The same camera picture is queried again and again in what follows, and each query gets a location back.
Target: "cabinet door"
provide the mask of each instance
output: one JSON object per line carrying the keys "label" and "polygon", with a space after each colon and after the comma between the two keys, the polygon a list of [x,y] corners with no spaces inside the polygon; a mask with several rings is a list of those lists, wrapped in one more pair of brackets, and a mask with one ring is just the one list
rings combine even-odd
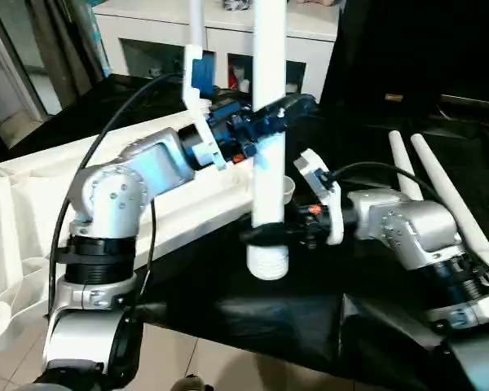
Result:
{"label": "cabinet door", "polygon": [[112,72],[138,77],[182,72],[189,26],[109,15],[96,19]]}
{"label": "cabinet door", "polygon": [[[245,68],[246,78],[253,82],[253,34],[230,30],[207,29],[208,50],[216,54],[215,84],[228,87],[228,65]],[[333,42],[288,37],[286,59],[288,84],[320,100],[332,58]]]}

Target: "black tablecloth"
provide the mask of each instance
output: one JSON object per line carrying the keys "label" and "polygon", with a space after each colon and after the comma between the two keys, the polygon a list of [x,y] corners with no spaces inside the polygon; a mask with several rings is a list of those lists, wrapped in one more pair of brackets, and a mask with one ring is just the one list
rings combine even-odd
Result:
{"label": "black tablecloth", "polygon": [[[11,150],[21,156],[97,134],[122,102],[141,85],[110,77],[79,103],[48,121]],[[183,109],[179,86],[144,99],[121,126]],[[362,118],[323,110],[287,133],[287,174],[296,197],[310,194],[292,165],[311,147],[330,168],[359,161],[392,163],[388,132],[405,139],[421,132],[489,238],[489,128],[458,121]],[[416,173],[427,178],[411,152]],[[398,186],[388,173],[359,172],[344,191],[365,184]],[[395,389],[440,384],[430,351],[440,339],[416,320],[421,299],[390,250],[353,241],[310,251],[290,246],[289,272],[264,282],[246,268],[245,247],[234,222],[153,263],[141,315],[159,324],[242,349]]]}

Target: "white pole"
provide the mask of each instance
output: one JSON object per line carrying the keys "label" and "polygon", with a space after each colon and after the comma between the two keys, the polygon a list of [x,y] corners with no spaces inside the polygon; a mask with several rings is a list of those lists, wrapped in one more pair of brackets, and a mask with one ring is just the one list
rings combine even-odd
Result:
{"label": "white pole", "polygon": [[[253,41],[253,110],[286,91],[286,0],[256,0]],[[253,161],[253,226],[284,220],[284,133],[259,140]],[[248,247],[250,272],[280,279],[288,272],[288,248]]]}
{"label": "white pole", "polygon": [[468,245],[489,265],[489,240],[465,204],[464,199],[447,176],[424,137],[421,134],[414,134],[411,141],[433,183],[434,189],[455,215],[454,218],[464,232]]}
{"label": "white pole", "polygon": [[205,47],[204,0],[190,0],[190,43]]}
{"label": "white pole", "polygon": [[[406,146],[404,145],[404,141],[402,140],[399,131],[393,130],[390,132],[390,144],[391,151],[393,152],[394,165],[414,175],[415,173],[413,172],[413,166],[409,160],[408,151],[406,151]],[[411,179],[400,174],[398,177],[400,191],[402,193],[415,201],[422,201],[424,199],[421,187],[418,186],[418,183],[413,182]]]}

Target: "wire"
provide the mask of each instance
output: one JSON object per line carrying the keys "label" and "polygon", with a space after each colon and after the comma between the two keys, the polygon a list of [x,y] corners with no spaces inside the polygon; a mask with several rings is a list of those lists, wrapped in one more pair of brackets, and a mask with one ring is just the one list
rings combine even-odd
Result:
{"label": "wire", "polygon": [[360,161],[357,163],[353,163],[351,165],[345,165],[340,169],[333,171],[331,181],[334,182],[339,179],[345,172],[351,171],[352,169],[385,169],[387,171],[392,171],[398,174],[403,175],[406,178],[411,179],[413,182],[418,183],[420,187],[422,187],[425,191],[427,191],[430,196],[437,201],[439,204],[446,206],[443,203],[443,200],[437,194],[437,192],[426,182],[422,181],[416,175],[410,174],[408,171],[404,169],[400,169],[394,165],[388,165],[386,163],[381,163],[380,161]]}
{"label": "wire", "polygon": [[440,113],[441,116],[443,116],[446,120],[452,121],[452,119],[443,111],[440,106],[437,104],[437,110]]}
{"label": "wire", "polygon": [[[388,165],[386,163],[381,163],[379,161],[360,161],[357,163],[353,163],[351,165],[345,165],[344,167],[341,167],[340,169],[335,170],[331,174],[330,180],[332,182],[335,182],[339,179],[339,177],[343,176],[346,172],[351,171],[353,169],[362,169],[362,168],[376,168],[376,169],[385,169],[388,171],[392,171],[398,174],[403,175],[406,178],[411,179],[412,181],[418,183],[420,187],[422,187],[423,190],[427,191],[429,195],[439,204],[441,204],[449,213],[454,217],[455,214],[447,207],[447,205],[443,202],[442,198],[438,195],[438,193],[426,182],[422,181],[420,178],[418,178],[416,175],[410,174],[408,171],[405,171],[403,169],[400,169],[399,167],[396,167],[394,165]],[[466,253],[469,255],[469,257],[476,261],[480,266],[483,267],[483,269],[489,274],[489,265],[484,262],[480,257],[474,253],[473,249],[469,246],[467,238],[464,235],[464,232],[460,229],[460,226],[458,222],[455,220],[456,224],[456,230],[458,231],[458,234],[460,235],[461,243],[464,245]]]}
{"label": "wire", "polygon": [[156,233],[157,233],[157,222],[156,222],[156,204],[154,200],[150,201],[150,209],[152,213],[152,238],[150,239],[150,249],[148,250],[147,258],[147,273],[145,274],[145,280],[141,286],[141,291],[139,291],[139,297],[143,296],[145,288],[147,287],[148,277],[150,277],[150,267],[152,260],[154,258],[154,247],[156,246]]}
{"label": "wire", "polygon": [[[141,97],[143,94],[147,93],[152,87],[155,87],[159,84],[161,84],[164,81],[169,80],[171,77],[176,77],[180,76],[175,73],[163,75],[161,77],[157,77],[153,80],[151,80],[149,83],[147,83],[145,86],[141,87],[139,90],[137,90],[129,99],[121,105],[120,108],[114,113],[110,121],[104,126],[104,128],[99,132],[98,137],[96,137],[95,141],[92,143],[90,146],[89,150],[83,157],[83,160],[81,161],[80,165],[78,166],[77,172],[74,174],[76,177],[76,174],[78,174],[79,171],[84,169],[87,164],[90,161],[90,158],[94,155],[96,149],[98,149],[98,146],[101,144],[101,142],[104,140],[105,136],[109,131],[111,131],[115,124],[118,122],[118,120],[121,117],[121,114],[129,108],[139,97]],[[49,315],[52,314],[52,308],[53,305],[55,304],[55,292],[56,292],[56,252],[58,250],[58,243],[59,243],[59,234],[62,231],[62,226],[64,224],[64,219],[65,219],[65,214],[67,213],[68,206],[70,205],[70,201],[68,199],[68,193],[65,196],[65,200],[62,204],[61,209],[59,210],[58,218],[56,219],[56,224],[55,224],[55,231],[52,236],[52,241],[51,241],[51,255],[49,256],[49,300],[48,300],[48,305],[49,305]]]}

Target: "tile floor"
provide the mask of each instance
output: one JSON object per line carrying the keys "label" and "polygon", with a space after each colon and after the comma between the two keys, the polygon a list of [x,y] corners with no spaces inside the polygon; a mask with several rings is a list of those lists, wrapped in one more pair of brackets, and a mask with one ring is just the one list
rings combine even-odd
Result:
{"label": "tile floor", "polygon": [[[0,353],[0,391],[13,390],[40,375],[45,332],[46,321],[41,319],[11,349]],[[125,391],[169,391],[190,373],[216,391],[382,391],[149,325],[144,328],[138,375]]]}
{"label": "tile floor", "polygon": [[0,124],[0,136],[4,143],[11,148],[41,124],[42,122],[31,120],[27,112],[17,112]]}

